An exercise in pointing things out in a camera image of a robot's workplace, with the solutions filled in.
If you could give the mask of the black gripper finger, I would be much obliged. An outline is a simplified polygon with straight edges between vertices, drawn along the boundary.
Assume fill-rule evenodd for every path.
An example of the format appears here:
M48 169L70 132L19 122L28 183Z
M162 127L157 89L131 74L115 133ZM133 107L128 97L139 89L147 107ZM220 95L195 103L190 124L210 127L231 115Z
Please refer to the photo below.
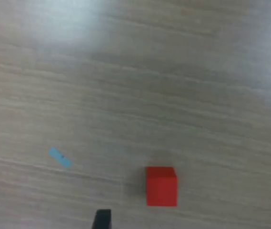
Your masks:
M111 210L98 209L94 216L92 229L111 229Z

